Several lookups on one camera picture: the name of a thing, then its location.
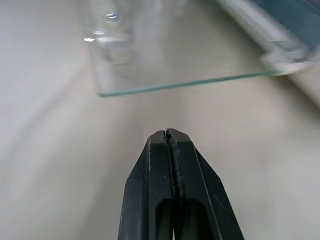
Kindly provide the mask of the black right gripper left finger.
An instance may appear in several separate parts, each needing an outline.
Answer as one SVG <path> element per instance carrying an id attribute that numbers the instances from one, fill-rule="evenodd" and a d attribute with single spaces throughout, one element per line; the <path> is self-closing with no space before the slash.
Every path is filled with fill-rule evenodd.
<path id="1" fill-rule="evenodd" d="M 124 188 L 119 240 L 175 240 L 177 181 L 170 142 L 174 130 L 146 141 Z"/>

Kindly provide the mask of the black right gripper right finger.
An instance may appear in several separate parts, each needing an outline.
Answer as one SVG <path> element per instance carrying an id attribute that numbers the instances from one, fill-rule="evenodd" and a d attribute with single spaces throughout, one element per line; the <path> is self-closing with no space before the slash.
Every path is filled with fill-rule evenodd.
<path id="1" fill-rule="evenodd" d="M 176 194 L 177 240 L 244 238 L 221 179 L 189 136 L 167 129 Z"/>

